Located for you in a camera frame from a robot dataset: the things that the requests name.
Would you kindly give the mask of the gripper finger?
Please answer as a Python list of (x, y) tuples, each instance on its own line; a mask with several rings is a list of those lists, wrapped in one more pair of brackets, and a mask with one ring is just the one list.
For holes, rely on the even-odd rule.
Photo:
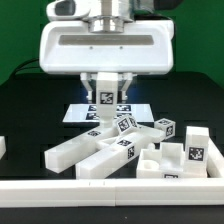
[(126, 101), (128, 99), (126, 92), (132, 83), (133, 77), (133, 73), (122, 73), (118, 75), (118, 91), (119, 97), (122, 101)]
[(97, 75), (94, 73), (81, 73), (80, 80), (87, 91), (87, 101), (96, 101), (96, 78)]

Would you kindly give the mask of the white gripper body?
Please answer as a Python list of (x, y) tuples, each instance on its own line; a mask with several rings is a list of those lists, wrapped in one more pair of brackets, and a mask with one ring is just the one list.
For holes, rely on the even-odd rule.
[(135, 20), (130, 0), (55, 0), (41, 35), (47, 73), (165, 74), (173, 67), (171, 20)]

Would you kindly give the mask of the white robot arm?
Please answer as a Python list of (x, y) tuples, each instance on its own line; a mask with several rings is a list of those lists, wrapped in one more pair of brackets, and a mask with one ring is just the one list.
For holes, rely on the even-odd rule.
[(92, 80), (118, 77), (126, 92), (137, 74), (168, 73), (174, 63), (175, 24), (156, 15), (183, 0), (55, 0), (40, 41), (40, 67), (50, 74), (78, 74), (92, 101)]

